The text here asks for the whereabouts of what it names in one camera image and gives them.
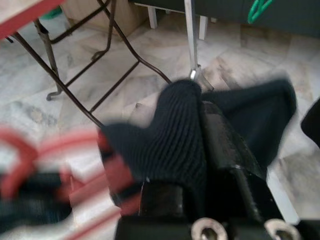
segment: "wooden cabinet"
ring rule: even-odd
[[[64,14],[71,24],[74,24],[99,7],[96,0],[67,0],[61,5]],[[145,7],[140,7],[128,0],[117,0],[115,20],[126,36],[131,34],[148,17]],[[104,12],[91,19],[87,27],[108,31],[109,19]]]

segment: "black cloth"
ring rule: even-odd
[[[287,79],[245,89],[213,91],[202,94],[203,101],[215,103],[240,134],[264,175],[277,156],[279,144],[296,111],[296,94]]]
[[[183,186],[195,215],[204,214],[206,160],[201,131],[201,89],[188,80],[170,84],[159,96],[147,128],[116,123],[101,128],[138,182]]]
[[[305,135],[311,138],[320,148],[320,98],[313,104],[301,122]]]

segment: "table leg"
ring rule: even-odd
[[[74,104],[96,125],[102,127],[103,124],[96,119],[73,95],[73,93],[66,87],[66,85],[60,80],[59,76],[45,63],[45,61],[37,54],[37,52],[27,43],[27,41],[18,33],[14,33],[12,35],[14,39],[16,39],[23,47],[27,50],[27,52],[37,61],[37,63],[53,78],[55,83],[61,88],[65,94],[74,102]]]
[[[200,16],[200,25],[199,25],[199,39],[205,40],[208,27],[208,17]]]
[[[49,38],[49,32],[48,32],[48,30],[40,23],[39,19],[36,19],[36,20],[34,21],[34,25],[35,25],[35,28],[36,28],[36,30],[37,30],[37,32],[38,32],[41,40],[42,40],[43,43],[44,43],[45,51],[46,51],[46,54],[47,54],[47,56],[48,56],[51,69],[52,69],[52,70],[55,72],[55,74],[59,77],[59,72],[58,72],[58,67],[57,67],[55,55],[54,55],[54,52],[53,52],[53,50],[52,50],[52,45],[51,45],[51,41],[50,41],[50,38]],[[61,92],[62,92],[61,87],[60,87],[58,84],[56,84],[56,87],[57,87],[57,91],[51,92],[51,93],[49,93],[49,94],[46,96],[46,100],[47,100],[47,101],[51,101],[51,100],[52,100],[52,97],[58,96],[59,94],[61,94]]]
[[[184,11],[191,65],[191,72],[189,74],[189,77],[191,80],[197,81],[205,91],[212,91],[213,87],[203,76],[201,66],[198,64],[197,39],[195,31],[195,0],[184,0]]]
[[[148,15],[150,28],[156,29],[158,26],[156,8],[153,6],[148,6]]]
[[[97,0],[97,2],[100,4],[100,6],[103,4],[102,0]],[[110,19],[111,18],[111,13],[110,11],[105,7],[104,8],[104,13],[106,14],[106,16]],[[119,25],[117,24],[116,21],[113,21],[113,27],[116,30],[116,32],[118,33],[118,35],[120,36],[120,38],[123,40],[124,44],[126,45],[126,47],[129,49],[129,51],[132,53],[132,55],[143,65],[145,65],[147,68],[151,69],[152,71],[156,72],[157,74],[160,75],[160,77],[163,78],[163,80],[165,80],[168,84],[171,83],[171,80],[162,72],[160,71],[157,67],[153,66],[151,63],[147,62],[146,60],[144,60],[132,47],[132,45],[130,44],[129,40],[127,39],[126,35],[122,32],[121,28],[119,27]]]

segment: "tiled floor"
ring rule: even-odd
[[[55,36],[65,29],[66,20],[60,16],[43,21],[43,24],[51,36]],[[32,25],[20,33],[45,57],[44,47]],[[188,75],[188,41],[182,14],[165,15],[157,29],[150,29],[146,22],[129,40],[141,56],[160,68],[170,79]],[[64,81],[70,79],[88,63],[93,53],[104,49],[105,44],[105,33],[80,29],[55,45],[54,53],[61,78]],[[209,23],[205,41],[198,40],[197,44],[204,75],[216,89],[242,88],[266,81],[276,74],[290,76],[296,90],[298,113],[283,138],[279,159],[272,166],[269,184],[276,198],[282,202],[282,208],[286,208],[285,203],[288,202],[283,194],[285,190],[300,217],[319,218],[319,151],[302,133],[299,121],[320,96],[320,40],[218,21]],[[110,52],[71,86],[73,93],[86,107],[92,106],[134,63],[135,59],[116,37],[111,46]],[[146,118],[152,116],[157,95],[165,85],[154,72],[139,66],[98,108],[95,115],[108,122],[128,119],[135,109],[138,113],[133,114],[131,120],[145,126],[148,124]],[[46,95],[54,89],[55,84],[50,77],[18,43],[0,42],[1,123],[18,129],[35,143],[79,126],[95,127],[64,94],[47,102]],[[84,175],[84,168],[89,163],[89,172],[94,168],[102,168],[97,151],[87,152],[85,156],[77,159],[77,164],[72,157],[64,156],[62,160],[70,163],[72,169],[83,171]],[[14,160],[14,153],[3,147],[0,149],[0,159],[0,167],[7,169]],[[279,181],[282,185],[275,187],[274,182]],[[49,230],[22,228],[2,237],[35,239],[41,236],[42,239],[59,239],[72,228],[94,218],[93,213],[98,214],[110,203],[100,204],[90,210],[79,209],[74,214],[75,220],[69,219],[60,226],[50,226]],[[105,230],[104,234],[112,234],[112,230]]]

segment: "white chair leg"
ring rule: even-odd
[[[205,40],[207,34],[208,17],[200,16],[199,39]]]
[[[148,15],[150,28],[156,29],[158,27],[156,8],[153,6],[148,6]]]

